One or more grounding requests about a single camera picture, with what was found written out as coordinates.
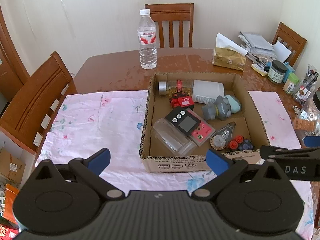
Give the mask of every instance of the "jar label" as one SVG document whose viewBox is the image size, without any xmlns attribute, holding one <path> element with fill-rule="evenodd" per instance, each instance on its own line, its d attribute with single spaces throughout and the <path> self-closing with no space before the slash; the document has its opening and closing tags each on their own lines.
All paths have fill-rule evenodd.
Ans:
<svg viewBox="0 0 320 240">
<path fill-rule="evenodd" d="M 138 32 L 140 44 L 152 44 L 156 42 L 156 29 L 145 32 Z"/>
<path fill-rule="evenodd" d="M 281 83 L 284 77 L 284 74 L 279 74 L 278 72 L 274 71 L 271 67 L 268 72 L 268 77 L 276 83 Z"/>
<path fill-rule="evenodd" d="M 293 84 L 292 82 L 289 83 L 288 87 L 287 87 L 287 93 L 290 93 L 293 91 L 293 89 L 295 88 L 295 84 Z"/>
<path fill-rule="evenodd" d="M 311 92 L 308 89 L 306 89 L 304 86 L 301 86 L 297 92 L 297 97 L 303 101 L 306 101 L 310 94 Z"/>
</svg>

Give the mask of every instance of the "wooden door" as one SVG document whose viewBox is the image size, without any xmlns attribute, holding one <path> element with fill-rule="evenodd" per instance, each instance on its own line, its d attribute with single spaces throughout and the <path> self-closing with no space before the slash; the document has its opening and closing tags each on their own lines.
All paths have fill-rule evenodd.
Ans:
<svg viewBox="0 0 320 240">
<path fill-rule="evenodd" d="M 10 102 L 29 79 L 9 35 L 0 6 L 0 92 Z"/>
<path fill-rule="evenodd" d="M 0 92 L 10 102 L 19 89 L 23 86 L 17 74 L 12 70 L 0 49 Z"/>
</svg>

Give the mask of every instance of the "white plastic bottle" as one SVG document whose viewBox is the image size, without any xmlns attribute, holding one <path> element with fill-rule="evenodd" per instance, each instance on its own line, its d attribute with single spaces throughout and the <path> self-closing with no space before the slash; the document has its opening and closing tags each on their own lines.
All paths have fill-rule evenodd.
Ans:
<svg viewBox="0 0 320 240">
<path fill-rule="evenodd" d="M 141 67 L 152 69 L 157 66 L 156 25 L 150 17 L 150 9 L 140 10 L 140 15 L 138 37 Z"/>
</svg>

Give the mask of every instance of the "wooden chair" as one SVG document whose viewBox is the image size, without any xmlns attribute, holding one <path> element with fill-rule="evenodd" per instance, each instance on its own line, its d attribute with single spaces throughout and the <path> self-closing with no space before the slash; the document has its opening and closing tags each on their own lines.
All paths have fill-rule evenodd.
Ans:
<svg viewBox="0 0 320 240">
<path fill-rule="evenodd" d="M 300 53 L 302 52 L 307 40 L 302 38 L 299 34 L 294 32 L 292 29 L 290 29 L 282 22 L 280 22 L 279 24 L 278 30 L 276 32 L 272 44 L 276 44 L 278 40 L 291 51 L 291 54 L 287 59 L 287 62 L 290 63 L 290 66 L 293 66 L 296 60 L 298 59 Z"/>
<path fill-rule="evenodd" d="M 179 47 L 183 47 L 183 21 L 190 21 L 189 47 L 192 47 L 193 3 L 145 4 L 150 16 L 159 25 L 160 48 L 164 48 L 162 22 L 169 21 L 169 47 L 173 48 L 173 21 L 179 21 Z"/>
<path fill-rule="evenodd" d="M 41 123 L 53 111 L 53 102 L 61 99 L 62 90 L 72 81 L 72 77 L 55 51 L 27 83 L 19 90 L 0 119 L 0 130 L 21 148 L 33 155 L 37 146 L 33 143 L 37 133 L 44 134 Z"/>
</svg>

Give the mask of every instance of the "blue object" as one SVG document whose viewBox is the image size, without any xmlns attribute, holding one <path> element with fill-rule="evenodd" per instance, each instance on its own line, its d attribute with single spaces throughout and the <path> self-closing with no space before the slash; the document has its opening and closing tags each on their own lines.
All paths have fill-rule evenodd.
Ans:
<svg viewBox="0 0 320 240">
<path fill-rule="evenodd" d="M 284 65 L 286 66 L 287 68 L 287 72 L 285 73 L 284 77 L 283 77 L 283 80 L 282 82 L 285 83 L 288 79 L 288 76 L 290 73 L 294 73 L 295 70 L 289 65 L 289 62 L 285 62 Z"/>
<path fill-rule="evenodd" d="M 238 99 L 231 95 L 225 95 L 224 98 L 227 98 L 229 101 L 229 104 L 231 106 L 231 113 L 235 114 L 241 110 L 241 103 Z"/>
<path fill-rule="evenodd" d="M 111 154 L 107 148 L 103 148 L 84 161 L 87 168 L 98 175 L 110 164 Z"/>
<path fill-rule="evenodd" d="M 306 147 L 320 147 L 320 136 L 306 136 L 303 143 Z"/>
<path fill-rule="evenodd" d="M 209 168 L 218 176 L 229 169 L 228 162 L 211 149 L 207 151 L 205 159 Z"/>
</svg>

